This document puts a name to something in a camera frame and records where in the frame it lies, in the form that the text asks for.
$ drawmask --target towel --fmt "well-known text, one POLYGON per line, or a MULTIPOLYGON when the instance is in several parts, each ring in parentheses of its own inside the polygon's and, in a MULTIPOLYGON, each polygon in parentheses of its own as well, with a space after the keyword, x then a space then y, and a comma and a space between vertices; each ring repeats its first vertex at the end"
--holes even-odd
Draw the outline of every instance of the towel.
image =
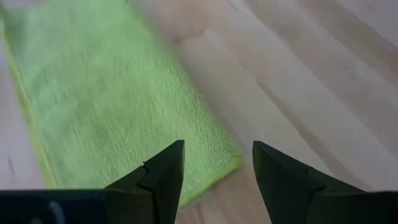
POLYGON ((105 187, 184 139, 185 205, 242 163, 223 125, 131 3, 52 0, 1 9, 1 22, 48 187, 105 187))

